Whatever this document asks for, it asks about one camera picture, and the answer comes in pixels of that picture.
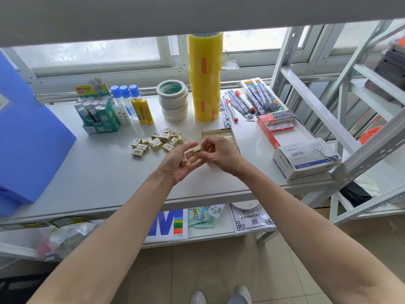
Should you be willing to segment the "person's left hand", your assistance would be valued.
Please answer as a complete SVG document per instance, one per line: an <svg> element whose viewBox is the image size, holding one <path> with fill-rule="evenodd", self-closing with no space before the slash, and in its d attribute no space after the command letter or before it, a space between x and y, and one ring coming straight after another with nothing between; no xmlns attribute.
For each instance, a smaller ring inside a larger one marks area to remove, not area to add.
<svg viewBox="0 0 405 304"><path fill-rule="evenodd" d="M187 175L205 164L205 161L196 157L195 154L186 154L187 165L181 167L183 154L179 153L179 146L169 152L158 167L159 174L163 177L162 183L165 188L173 188L182 181Z"/></svg>

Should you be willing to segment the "person's left forearm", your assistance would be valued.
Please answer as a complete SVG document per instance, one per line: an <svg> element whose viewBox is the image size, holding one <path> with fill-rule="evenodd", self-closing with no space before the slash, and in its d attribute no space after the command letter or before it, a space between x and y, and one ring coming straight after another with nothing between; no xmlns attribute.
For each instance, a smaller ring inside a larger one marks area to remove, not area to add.
<svg viewBox="0 0 405 304"><path fill-rule="evenodd" d="M173 188L158 168L48 276L27 304L110 304Z"/></svg>

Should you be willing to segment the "person's right forearm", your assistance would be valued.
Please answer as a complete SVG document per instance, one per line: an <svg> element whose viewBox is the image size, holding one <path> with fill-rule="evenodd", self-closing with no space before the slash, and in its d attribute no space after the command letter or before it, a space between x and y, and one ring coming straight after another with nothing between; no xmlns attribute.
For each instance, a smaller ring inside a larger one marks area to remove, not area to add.
<svg viewBox="0 0 405 304"><path fill-rule="evenodd" d="M242 156L232 167L333 303L405 304L405 284L364 246Z"/></svg>

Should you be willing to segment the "open cardboard tray box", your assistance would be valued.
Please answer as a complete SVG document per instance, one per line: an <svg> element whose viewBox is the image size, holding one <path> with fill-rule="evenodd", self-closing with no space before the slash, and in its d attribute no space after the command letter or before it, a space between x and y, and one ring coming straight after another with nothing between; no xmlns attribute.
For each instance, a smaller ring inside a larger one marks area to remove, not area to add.
<svg viewBox="0 0 405 304"><path fill-rule="evenodd" d="M220 129L201 131L201 137L203 139L205 139L207 136L217 136L217 137L223 137L223 138L227 139L234 146L234 148L236 149L238 154L240 154L239 145L237 143L235 134L231 128L220 128Z"/></svg>

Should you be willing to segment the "pile of yellow staple boxes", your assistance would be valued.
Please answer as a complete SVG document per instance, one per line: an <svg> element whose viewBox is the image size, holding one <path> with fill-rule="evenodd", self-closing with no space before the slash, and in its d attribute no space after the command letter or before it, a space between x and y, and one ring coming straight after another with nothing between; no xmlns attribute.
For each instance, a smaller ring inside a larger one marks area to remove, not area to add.
<svg viewBox="0 0 405 304"><path fill-rule="evenodd" d="M142 158L149 151L157 152L160 149L169 153L183 143L183 132L163 128L160 132L153 132L150 136L134 139L130 144L131 156L134 158Z"/></svg>

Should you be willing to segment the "small red marker pen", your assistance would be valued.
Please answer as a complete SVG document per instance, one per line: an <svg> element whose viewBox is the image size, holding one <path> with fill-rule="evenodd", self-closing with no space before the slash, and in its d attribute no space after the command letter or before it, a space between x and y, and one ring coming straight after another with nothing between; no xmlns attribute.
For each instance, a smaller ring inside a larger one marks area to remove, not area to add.
<svg viewBox="0 0 405 304"><path fill-rule="evenodd" d="M228 98L225 98L225 102L228 108L228 112L230 115L230 118L233 120L233 122L235 122L236 124L238 123L239 119L237 118L235 111L230 103L230 100Z"/></svg>

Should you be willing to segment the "row of dark pen packets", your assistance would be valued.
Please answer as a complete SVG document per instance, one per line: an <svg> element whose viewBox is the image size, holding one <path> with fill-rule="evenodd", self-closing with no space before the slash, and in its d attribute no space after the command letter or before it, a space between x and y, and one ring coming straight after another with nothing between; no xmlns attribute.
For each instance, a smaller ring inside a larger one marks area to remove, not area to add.
<svg viewBox="0 0 405 304"><path fill-rule="evenodd" d="M243 102L238 98L238 96L236 95L236 91L239 90L240 92L243 91L242 88L240 89L228 89L224 91L224 94L221 98L222 100L222 107L220 108L221 110L224 109L225 106L225 98L228 98L230 100L230 103L233 107L234 110L236 110L239 114L241 114L245 120L247 121L251 121L251 122L255 122L257 121L256 115L255 113L250 113L249 110L247 109L247 107L243 104Z"/></svg>

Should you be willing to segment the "yellow glue bottle blue cap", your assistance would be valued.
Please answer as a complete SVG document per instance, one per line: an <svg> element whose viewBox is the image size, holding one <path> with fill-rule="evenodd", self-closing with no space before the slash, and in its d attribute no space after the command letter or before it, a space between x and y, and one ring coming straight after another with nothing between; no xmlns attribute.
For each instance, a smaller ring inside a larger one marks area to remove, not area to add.
<svg viewBox="0 0 405 304"><path fill-rule="evenodd" d="M140 124L154 124L146 99L142 98L137 85L130 85L131 103Z"/></svg>

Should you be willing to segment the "round white tape roll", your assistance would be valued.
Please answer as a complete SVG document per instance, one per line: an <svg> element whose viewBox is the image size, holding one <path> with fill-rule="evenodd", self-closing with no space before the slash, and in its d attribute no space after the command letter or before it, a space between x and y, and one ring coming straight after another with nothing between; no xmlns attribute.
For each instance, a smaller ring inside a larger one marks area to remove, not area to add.
<svg viewBox="0 0 405 304"><path fill-rule="evenodd" d="M230 204L233 210L239 211L242 214L252 214L262 208L257 200L236 202Z"/></svg>

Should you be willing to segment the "green printed packet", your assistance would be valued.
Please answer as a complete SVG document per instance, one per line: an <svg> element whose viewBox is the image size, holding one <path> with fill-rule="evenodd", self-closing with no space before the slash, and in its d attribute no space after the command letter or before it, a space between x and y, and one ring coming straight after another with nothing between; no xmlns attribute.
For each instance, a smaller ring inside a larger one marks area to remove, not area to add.
<svg viewBox="0 0 405 304"><path fill-rule="evenodd" d="M197 228L214 228L215 218L208 213L209 207L189 208L187 210L188 225Z"/></svg>

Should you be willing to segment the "box of colourful push pins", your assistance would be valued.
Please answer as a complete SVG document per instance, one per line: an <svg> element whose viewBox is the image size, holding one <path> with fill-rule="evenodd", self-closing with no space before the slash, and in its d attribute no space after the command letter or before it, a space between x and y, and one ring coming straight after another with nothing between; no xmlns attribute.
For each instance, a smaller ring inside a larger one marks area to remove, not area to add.
<svg viewBox="0 0 405 304"><path fill-rule="evenodd" d="M241 80L242 93L255 107L256 118L271 115L276 122L293 121L295 114L276 96L269 85L260 77Z"/></svg>

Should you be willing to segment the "white paper pack black border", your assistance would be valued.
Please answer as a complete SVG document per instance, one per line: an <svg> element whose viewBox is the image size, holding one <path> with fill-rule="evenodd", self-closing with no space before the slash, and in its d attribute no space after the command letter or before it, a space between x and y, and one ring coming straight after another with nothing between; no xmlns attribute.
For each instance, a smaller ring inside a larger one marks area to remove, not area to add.
<svg viewBox="0 0 405 304"><path fill-rule="evenodd" d="M273 220L260 204L254 209L239 209L230 204L230 217L236 235L276 229Z"/></svg>

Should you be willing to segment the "bunch of white glue sticks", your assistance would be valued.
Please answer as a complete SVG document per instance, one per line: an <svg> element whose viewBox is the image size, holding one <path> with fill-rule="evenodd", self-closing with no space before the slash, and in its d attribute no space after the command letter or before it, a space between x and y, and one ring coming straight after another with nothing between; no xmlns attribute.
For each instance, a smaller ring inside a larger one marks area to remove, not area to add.
<svg viewBox="0 0 405 304"><path fill-rule="evenodd" d="M106 84L101 78L94 78L88 81L85 85L76 85L74 90L78 96L78 103L81 103L89 116L85 116L85 112L77 111L89 123L100 122L99 109L105 107L111 98L111 94Z"/></svg>

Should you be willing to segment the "clear plastic bag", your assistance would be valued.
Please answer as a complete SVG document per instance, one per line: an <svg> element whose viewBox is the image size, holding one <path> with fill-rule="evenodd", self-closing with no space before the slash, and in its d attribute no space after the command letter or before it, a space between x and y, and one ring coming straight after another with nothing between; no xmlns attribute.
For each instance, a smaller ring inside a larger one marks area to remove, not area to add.
<svg viewBox="0 0 405 304"><path fill-rule="evenodd" d="M53 223L0 225L0 257L54 262L65 258L103 220L66 216Z"/></svg>

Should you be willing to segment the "blue plastic file box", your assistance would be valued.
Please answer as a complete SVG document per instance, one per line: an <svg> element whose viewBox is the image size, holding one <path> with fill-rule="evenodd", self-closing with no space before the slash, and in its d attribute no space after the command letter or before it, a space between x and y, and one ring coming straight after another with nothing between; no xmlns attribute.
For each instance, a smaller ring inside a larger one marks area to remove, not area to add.
<svg viewBox="0 0 405 304"><path fill-rule="evenodd" d="M35 203L48 187L76 136L46 106L0 52L0 217Z"/></svg>

